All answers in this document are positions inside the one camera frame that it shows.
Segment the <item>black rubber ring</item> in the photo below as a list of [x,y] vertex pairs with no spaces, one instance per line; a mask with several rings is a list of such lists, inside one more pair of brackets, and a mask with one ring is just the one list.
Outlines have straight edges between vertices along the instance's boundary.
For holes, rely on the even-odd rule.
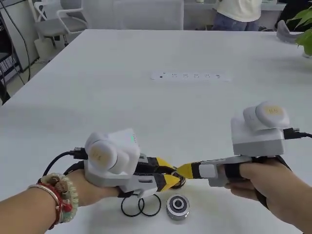
[[[155,216],[155,215],[157,215],[158,213],[159,213],[159,211],[160,211],[160,209],[161,209],[161,200],[160,200],[160,198],[159,198],[159,196],[157,196],[156,194],[153,194],[155,197],[157,197],[157,199],[158,199],[158,201],[159,201],[159,208],[158,208],[158,211],[156,211],[156,213],[154,213],[154,214],[147,214],[147,213],[144,213],[143,212],[143,210],[144,210],[144,199],[143,198],[141,198],[139,201],[138,201],[138,209],[141,211],[141,213],[142,214],[144,214],[145,216],[147,216],[147,217],[153,217],[153,216]],[[141,204],[141,200],[143,201],[143,207],[141,208],[140,207],[140,204]]]
[[128,197],[125,197],[125,198],[122,200],[121,205],[120,205],[121,211],[122,211],[122,213],[123,213],[125,216],[128,216],[128,217],[137,217],[139,214],[143,213],[143,212],[141,211],[141,209],[139,209],[140,212],[137,213],[137,214],[127,214],[127,213],[125,213],[125,211],[124,211],[124,209],[123,209],[123,202],[124,202],[127,198],[128,198]]

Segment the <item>person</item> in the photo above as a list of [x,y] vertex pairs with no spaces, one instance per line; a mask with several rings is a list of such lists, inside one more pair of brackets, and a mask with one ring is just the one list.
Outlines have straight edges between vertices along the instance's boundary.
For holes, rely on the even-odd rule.
[[218,0],[212,30],[258,31],[262,0]]
[[[257,200],[256,188],[267,197],[270,212],[305,234],[312,233],[312,188],[284,165],[268,160],[266,164],[244,163],[240,174],[248,182],[227,184],[225,188],[239,197]],[[117,196],[117,188],[98,188],[84,178],[84,171],[68,175],[76,187],[79,206]],[[55,201],[40,189],[31,188],[0,202],[0,233],[42,234],[56,220]]]

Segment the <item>power strip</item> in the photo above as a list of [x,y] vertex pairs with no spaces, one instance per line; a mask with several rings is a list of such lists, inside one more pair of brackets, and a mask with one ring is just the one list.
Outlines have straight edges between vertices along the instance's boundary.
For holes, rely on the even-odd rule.
[[153,72],[153,80],[163,81],[231,81],[222,74],[197,73],[197,72]]

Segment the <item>white shirt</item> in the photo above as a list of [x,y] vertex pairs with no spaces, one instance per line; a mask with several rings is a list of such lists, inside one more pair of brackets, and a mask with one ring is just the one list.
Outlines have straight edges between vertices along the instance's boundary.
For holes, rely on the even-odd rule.
[[252,22],[261,16],[262,0],[217,0],[217,12],[240,22]]

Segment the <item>metal bearing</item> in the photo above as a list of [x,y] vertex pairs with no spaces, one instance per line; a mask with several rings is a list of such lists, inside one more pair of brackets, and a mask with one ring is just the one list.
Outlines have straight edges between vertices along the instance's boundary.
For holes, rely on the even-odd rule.
[[173,220],[184,220],[190,212],[190,202],[180,194],[172,195],[167,200],[167,214]]

